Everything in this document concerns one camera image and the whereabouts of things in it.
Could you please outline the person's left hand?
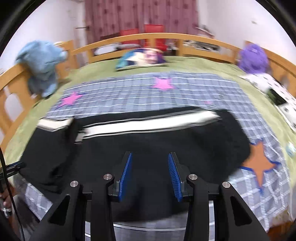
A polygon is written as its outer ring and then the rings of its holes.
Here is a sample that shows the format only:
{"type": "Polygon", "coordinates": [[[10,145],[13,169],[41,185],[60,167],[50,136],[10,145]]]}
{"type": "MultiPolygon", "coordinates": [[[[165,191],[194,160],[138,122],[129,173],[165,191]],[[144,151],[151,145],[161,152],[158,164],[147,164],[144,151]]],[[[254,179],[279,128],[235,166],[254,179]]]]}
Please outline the person's left hand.
{"type": "Polygon", "coordinates": [[[8,190],[5,190],[3,193],[1,193],[1,200],[3,201],[3,206],[5,208],[11,208],[12,203],[8,190]]]}

